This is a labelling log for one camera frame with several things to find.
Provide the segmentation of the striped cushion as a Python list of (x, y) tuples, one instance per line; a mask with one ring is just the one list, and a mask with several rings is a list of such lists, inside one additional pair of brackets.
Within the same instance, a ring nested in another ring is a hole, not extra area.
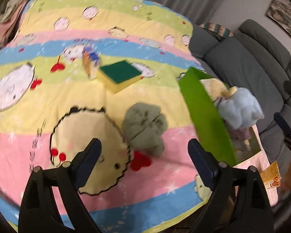
[(214, 36), (217, 40), (220, 40), (220, 41), (227, 37), (234, 36), (233, 32), (231, 32), (228, 28), (220, 24), (207, 22), (199, 26), (203, 28), (204, 30), (206, 30), (208, 33), (210, 33), (212, 36)]

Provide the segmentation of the wall picture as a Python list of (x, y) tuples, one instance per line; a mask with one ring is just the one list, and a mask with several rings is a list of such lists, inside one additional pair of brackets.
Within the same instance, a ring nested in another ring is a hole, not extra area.
[(266, 16), (291, 37), (291, 2), (289, 0), (272, 0)]

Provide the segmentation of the green storage bag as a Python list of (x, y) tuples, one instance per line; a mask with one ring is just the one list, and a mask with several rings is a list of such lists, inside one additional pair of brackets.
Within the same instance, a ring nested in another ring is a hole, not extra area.
[(179, 80), (180, 90), (200, 144), (205, 151), (212, 153), (216, 160), (225, 161), (230, 166), (261, 156), (263, 148), (255, 129), (250, 129), (253, 135), (249, 140), (251, 150), (246, 150), (244, 156), (236, 154), (236, 151), (245, 149), (246, 146), (240, 142), (236, 142), (236, 146), (233, 145), (225, 123), (200, 82), (202, 79), (209, 78), (211, 78), (210, 75), (191, 67)]

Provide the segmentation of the green grey cloth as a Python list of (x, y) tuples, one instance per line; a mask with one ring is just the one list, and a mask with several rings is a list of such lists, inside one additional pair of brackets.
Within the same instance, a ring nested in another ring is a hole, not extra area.
[(22, 11), (22, 7), (22, 3), (13, 3), (12, 1), (9, 1), (4, 11), (0, 14), (0, 24), (16, 20)]

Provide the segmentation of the grey quilted sofa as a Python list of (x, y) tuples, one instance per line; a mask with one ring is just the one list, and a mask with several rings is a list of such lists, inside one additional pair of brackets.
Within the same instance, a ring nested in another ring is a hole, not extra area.
[(279, 112), (291, 127), (291, 96), (285, 90), (291, 82), (289, 51), (252, 19), (226, 38), (194, 25), (189, 50), (208, 74), (245, 87), (257, 98), (264, 113), (256, 124), (262, 146), (269, 162), (277, 162), (281, 176), (287, 177), (291, 151), (273, 115)]

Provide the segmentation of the light blue plush elephant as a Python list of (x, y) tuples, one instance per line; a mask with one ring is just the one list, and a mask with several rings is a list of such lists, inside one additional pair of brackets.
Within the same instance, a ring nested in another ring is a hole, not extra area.
[(250, 128), (258, 120), (264, 119), (258, 100), (247, 88), (231, 87), (214, 104), (221, 118), (232, 130)]

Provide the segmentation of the cream plush toy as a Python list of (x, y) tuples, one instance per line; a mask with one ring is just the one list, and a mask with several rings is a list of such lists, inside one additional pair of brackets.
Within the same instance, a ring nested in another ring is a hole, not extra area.
[(227, 88), (222, 81), (216, 78), (201, 79), (200, 83), (203, 85), (208, 96), (213, 102), (215, 102), (216, 100), (220, 98), (229, 99), (238, 90), (236, 86)]

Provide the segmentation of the purple fleece cloth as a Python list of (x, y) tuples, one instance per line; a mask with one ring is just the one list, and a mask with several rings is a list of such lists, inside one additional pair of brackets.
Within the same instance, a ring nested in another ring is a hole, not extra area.
[(231, 138), (240, 140), (249, 140), (252, 137), (249, 128), (230, 130), (229, 134)]

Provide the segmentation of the orange snack packet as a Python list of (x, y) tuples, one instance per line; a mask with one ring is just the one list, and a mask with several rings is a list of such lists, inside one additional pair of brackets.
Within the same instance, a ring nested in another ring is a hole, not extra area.
[(281, 176), (278, 163), (276, 161), (274, 161), (269, 167), (267, 167), (267, 169), (262, 171), (260, 173), (260, 176), (266, 190), (277, 188), (281, 185)]

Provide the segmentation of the blue orange sponge pack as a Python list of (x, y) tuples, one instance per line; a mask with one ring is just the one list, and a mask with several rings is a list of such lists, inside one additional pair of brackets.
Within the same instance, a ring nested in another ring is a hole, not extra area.
[(83, 68), (88, 76), (88, 79), (96, 79), (97, 71), (101, 65), (101, 59), (99, 53), (95, 51), (92, 45), (86, 45), (82, 54)]

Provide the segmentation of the yellow green scrub sponge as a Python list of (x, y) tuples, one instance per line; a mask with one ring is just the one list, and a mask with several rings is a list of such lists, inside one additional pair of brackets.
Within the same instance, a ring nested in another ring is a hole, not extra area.
[(141, 80), (142, 73), (131, 63), (123, 60), (100, 66), (96, 77), (106, 89), (115, 94)]

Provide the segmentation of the pink towel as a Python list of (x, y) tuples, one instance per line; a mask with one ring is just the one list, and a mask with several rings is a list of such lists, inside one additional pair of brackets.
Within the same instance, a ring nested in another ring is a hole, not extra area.
[[(22, 9), (24, 9), (27, 3), (27, 0), (10, 0), (10, 1), (12, 1), (13, 3), (22, 3), (23, 4)], [(7, 42), (12, 30), (14, 29), (15, 24), (17, 23), (17, 20), (18, 18), (16, 20), (12, 20), (11, 22), (0, 24), (0, 46), (4, 45)]]

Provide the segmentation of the grey green towel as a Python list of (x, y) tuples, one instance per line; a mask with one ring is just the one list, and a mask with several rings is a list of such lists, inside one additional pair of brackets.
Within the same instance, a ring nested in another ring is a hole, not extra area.
[(138, 102), (127, 110), (122, 132), (134, 150), (160, 157), (165, 150), (161, 136), (167, 127), (166, 117), (159, 106)]

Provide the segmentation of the colourful cartoon bed sheet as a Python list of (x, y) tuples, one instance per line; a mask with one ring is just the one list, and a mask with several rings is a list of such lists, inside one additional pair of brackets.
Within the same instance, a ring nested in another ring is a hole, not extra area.
[[(0, 212), (18, 231), (20, 205), (36, 166), (58, 168), (90, 140), (102, 153), (78, 194), (102, 232), (161, 232), (207, 201), (188, 154), (198, 139), (179, 80), (204, 72), (189, 44), (192, 23), (146, 0), (31, 0), (17, 35), (0, 51)], [(88, 79), (83, 49), (101, 65), (127, 61), (141, 80), (112, 93)], [(160, 157), (129, 146), (127, 110), (157, 105), (168, 123)]]

